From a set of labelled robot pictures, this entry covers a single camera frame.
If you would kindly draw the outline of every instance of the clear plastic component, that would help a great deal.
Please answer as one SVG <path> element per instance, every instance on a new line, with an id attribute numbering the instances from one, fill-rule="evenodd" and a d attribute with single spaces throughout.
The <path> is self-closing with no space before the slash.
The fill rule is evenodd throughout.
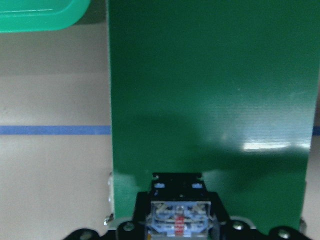
<path id="1" fill-rule="evenodd" d="M 151 201 L 147 235 L 152 239 L 207 239 L 212 227 L 209 201 Z"/>

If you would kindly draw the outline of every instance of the green plastic board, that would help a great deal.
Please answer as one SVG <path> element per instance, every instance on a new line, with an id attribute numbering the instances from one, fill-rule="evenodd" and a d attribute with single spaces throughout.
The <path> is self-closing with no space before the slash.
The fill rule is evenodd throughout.
<path id="1" fill-rule="evenodd" d="M 0 33 L 59 30 L 78 21 L 90 0 L 0 1 Z"/>
<path id="2" fill-rule="evenodd" d="M 110 0 L 108 15 L 115 216 L 152 172 L 201 172 L 231 215 L 298 228 L 320 3 Z"/>

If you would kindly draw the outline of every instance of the silver bolt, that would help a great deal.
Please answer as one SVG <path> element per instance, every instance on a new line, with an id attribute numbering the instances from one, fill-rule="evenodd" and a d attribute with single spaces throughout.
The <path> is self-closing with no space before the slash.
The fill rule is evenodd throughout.
<path id="1" fill-rule="evenodd" d="M 243 230 L 245 228 L 245 225 L 240 221 L 235 221 L 232 227 L 236 230 Z"/>
<path id="2" fill-rule="evenodd" d="M 278 231 L 278 235 L 279 237 L 283 238 L 283 239 L 289 239 L 290 238 L 290 233 L 284 229 L 280 229 Z"/>
<path id="3" fill-rule="evenodd" d="M 123 230 L 130 232 L 135 229 L 135 225 L 131 221 L 127 221 L 126 224 L 123 226 Z"/>
<path id="4" fill-rule="evenodd" d="M 89 240 L 92 238 L 92 232 L 90 231 L 84 231 L 81 236 L 80 236 L 80 240 Z"/>

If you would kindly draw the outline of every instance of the blue tape line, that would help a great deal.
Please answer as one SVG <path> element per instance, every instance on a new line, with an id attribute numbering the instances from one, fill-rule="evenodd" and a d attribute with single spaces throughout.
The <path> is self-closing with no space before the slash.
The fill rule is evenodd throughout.
<path id="1" fill-rule="evenodd" d="M 110 135 L 109 125 L 0 126 L 0 135 Z"/>
<path id="2" fill-rule="evenodd" d="M 320 136 L 320 126 L 314 126 L 313 127 L 312 135 L 313 136 Z"/>

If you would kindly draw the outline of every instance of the metal screw head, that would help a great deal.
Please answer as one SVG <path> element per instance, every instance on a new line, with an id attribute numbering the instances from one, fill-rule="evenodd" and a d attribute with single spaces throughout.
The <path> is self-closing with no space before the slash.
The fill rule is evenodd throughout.
<path id="1" fill-rule="evenodd" d="M 79 240 L 89 240 L 89 239 L 91 239 L 91 238 L 92 238 L 92 232 L 90 232 L 90 231 L 84 231 L 84 232 L 81 234 Z"/>
<path id="2" fill-rule="evenodd" d="M 280 229 L 278 231 L 278 235 L 279 237 L 283 238 L 283 239 L 289 239 L 290 238 L 290 233 L 284 229 Z"/>
<path id="3" fill-rule="evenodd" d="M 232 227 L 236 230 L 243 230 L 245 228 L 245 225 L 241 221 L 235 221 Z"/>
<path id="4" fill-rule="evenodd" d="M 135 225 L 131 221 L 127 221 L 126 224 L 123 226 L 123 230 L 130 232 L 135 229 Z"/>

